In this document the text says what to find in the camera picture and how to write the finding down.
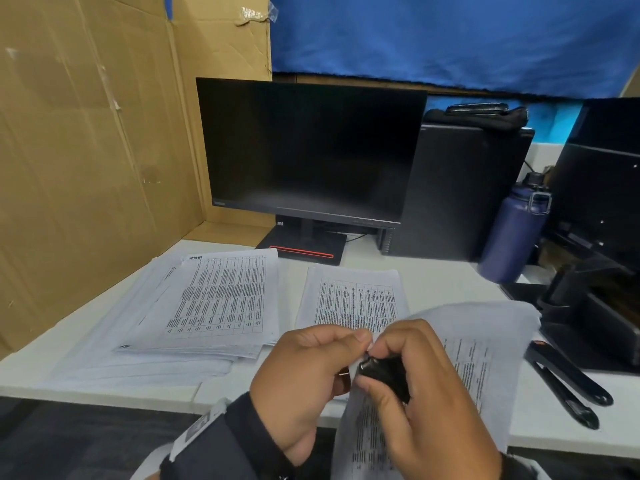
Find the black computer tower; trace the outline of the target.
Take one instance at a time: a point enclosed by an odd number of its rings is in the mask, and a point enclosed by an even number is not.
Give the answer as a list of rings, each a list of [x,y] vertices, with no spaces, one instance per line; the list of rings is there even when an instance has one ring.
[[[380,230],[380,253],[475,263],[524,165],[534,129],[423,122],[401,215]]]

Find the person's left forearm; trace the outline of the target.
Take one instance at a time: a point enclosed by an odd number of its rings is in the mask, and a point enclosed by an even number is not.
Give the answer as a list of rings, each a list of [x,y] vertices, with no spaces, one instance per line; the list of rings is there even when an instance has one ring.
[[[260,419],[249,393],[231,402],[224,414],[174,461],[172,444],[156,448],[130,480],[295,480],[296,468]]]

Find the person's right forearm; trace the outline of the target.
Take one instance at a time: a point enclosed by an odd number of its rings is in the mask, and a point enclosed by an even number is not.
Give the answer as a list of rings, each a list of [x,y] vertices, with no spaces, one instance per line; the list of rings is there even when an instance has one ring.
[[[552,480],[535,460],[501,453],[499,480]]]

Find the black pouch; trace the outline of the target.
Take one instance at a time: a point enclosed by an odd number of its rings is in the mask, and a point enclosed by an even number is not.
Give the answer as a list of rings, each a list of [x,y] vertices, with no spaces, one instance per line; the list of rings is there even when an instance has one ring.
[[[463,109],[452,110],[452,107],[430,109],[423,116],[424,123],[438,123],[460,127],[473,127],[484,130],[500,132],[514,132],[527,126],[529,122],[529,110],[524,106],[514,109],[492,108],[485,110]]]

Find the person's left hand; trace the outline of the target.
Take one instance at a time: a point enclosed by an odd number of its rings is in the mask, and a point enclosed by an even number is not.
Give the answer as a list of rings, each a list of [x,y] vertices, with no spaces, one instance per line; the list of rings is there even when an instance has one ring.
[[[312,452],[317,421],[325,405],[350,391],[349,366],[357,361],[331,361],[324,355],[320,329],[348,328],[323,324],[286,332],[250,386],[260,419],[295,467]]]

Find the person's right hand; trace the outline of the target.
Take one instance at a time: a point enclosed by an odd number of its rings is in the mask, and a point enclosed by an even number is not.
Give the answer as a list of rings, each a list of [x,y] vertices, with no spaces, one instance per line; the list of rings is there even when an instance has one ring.
[[[425,320],[393,323],[367,351],[376,358],[402,357],[417,403],[414,447],[388,447],[384,434],[388,455],[404,480],[499,480],[500,452]]]

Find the black phone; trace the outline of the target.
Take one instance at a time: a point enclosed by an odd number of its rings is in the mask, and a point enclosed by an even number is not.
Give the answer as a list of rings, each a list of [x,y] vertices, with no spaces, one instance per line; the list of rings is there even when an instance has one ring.
[[[446,114],[460,115],[503,115],[509,112],[509,105],[502,102],[480,102],[453,104],[446,108]]]

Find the black monitor with stand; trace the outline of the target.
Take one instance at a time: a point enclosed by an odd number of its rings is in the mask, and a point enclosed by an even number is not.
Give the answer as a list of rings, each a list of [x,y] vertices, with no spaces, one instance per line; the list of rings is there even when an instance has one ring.
[[[585,371],[640,376],[640,96],[586,101],[550,172],[548,285],[501,285]]]

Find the printed paper sheets bundle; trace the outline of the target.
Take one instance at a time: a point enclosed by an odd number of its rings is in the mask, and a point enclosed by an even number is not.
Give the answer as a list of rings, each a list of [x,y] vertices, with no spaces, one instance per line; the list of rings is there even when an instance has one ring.
[[[507,452],[518,375],[540,314],[521,301],[436,306],[424,319],[441,341],[500,452]],[[387,455],[378,413],[352,385],[335,435],[330,480],[403,480]]]

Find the large cardboard panel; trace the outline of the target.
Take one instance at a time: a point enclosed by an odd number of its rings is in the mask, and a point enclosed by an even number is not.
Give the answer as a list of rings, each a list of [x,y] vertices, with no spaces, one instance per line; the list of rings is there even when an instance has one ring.
[[[164,0],[0,0],[0,360],[204,220]]]

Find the wide stack of white papers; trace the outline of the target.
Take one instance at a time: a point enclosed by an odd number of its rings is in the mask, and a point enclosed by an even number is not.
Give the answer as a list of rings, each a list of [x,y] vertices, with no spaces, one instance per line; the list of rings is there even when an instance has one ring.
[[[105,390],[126,387],[194,386],[225,376],[233,360],[212,355],[141,354],[117,351],[137,325],[140,312],[155,302],[156,293],[180,265],[179,255],[157,257],[146,265],[132,287],[65,355],[42,384],[55,390]]]

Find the black stapler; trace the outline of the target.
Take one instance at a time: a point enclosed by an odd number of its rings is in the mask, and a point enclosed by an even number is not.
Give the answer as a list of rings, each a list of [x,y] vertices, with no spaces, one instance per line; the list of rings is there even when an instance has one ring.
[[[613,397],[606,389],[545,341],[530,341],[524,359],[573,420],[585,428],[599,430],[600,420],[596,412],[581,399],[597,406],[612,406]]]

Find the black staple remover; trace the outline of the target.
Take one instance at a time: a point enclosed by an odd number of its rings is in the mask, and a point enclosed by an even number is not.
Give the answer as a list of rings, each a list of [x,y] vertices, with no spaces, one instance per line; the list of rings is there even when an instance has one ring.
[[[410,402],[406,370],[400,355],[391,355],[386,358],[365,355],[357,365],[355,375],[375,379],[388,386],[403,404]]]

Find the cardboard panel with tape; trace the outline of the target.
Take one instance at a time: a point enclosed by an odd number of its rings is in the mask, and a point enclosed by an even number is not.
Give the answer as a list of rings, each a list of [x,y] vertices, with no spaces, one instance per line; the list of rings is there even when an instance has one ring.
[[[197,77],[272,79],[269,0],[172,0],[166,8],[172,9],[170,38],[204,218],[269,230],[275,225],[272,215],[212,205],[196,89]]]

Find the stack of printed table papers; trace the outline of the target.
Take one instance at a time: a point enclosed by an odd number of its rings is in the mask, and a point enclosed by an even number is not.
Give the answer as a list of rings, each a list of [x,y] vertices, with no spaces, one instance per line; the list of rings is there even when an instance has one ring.
[[[184,257],[116,350],[252,356],[281,336],[275,249]]]

